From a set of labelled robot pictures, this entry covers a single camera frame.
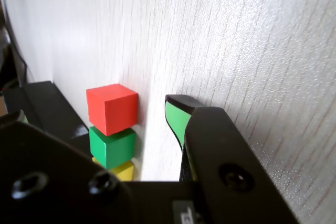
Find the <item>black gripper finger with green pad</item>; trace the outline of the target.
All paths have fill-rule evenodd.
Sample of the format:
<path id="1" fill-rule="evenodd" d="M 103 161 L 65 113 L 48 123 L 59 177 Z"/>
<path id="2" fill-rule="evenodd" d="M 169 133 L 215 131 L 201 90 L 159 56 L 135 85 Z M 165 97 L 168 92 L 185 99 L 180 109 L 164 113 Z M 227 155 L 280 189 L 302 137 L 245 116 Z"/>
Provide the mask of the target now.
<path id="1" fill-rule="evenodd" d="M 200 185 L 206 223 L 297 223 L 224 109 L 168 94 L 165 117 L 183 152 L 180 177 Z"/>

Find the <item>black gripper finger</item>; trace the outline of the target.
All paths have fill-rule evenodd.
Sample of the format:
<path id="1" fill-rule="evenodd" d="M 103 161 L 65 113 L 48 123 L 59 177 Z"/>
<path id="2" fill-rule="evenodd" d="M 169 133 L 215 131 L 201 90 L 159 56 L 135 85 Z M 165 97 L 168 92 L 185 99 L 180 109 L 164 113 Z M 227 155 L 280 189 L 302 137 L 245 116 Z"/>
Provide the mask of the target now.
<path id="1" fill-rule="evenodd" d="M 1 223 L 136 223 L 129 193 L 68 144 L 1 117 Z"/>

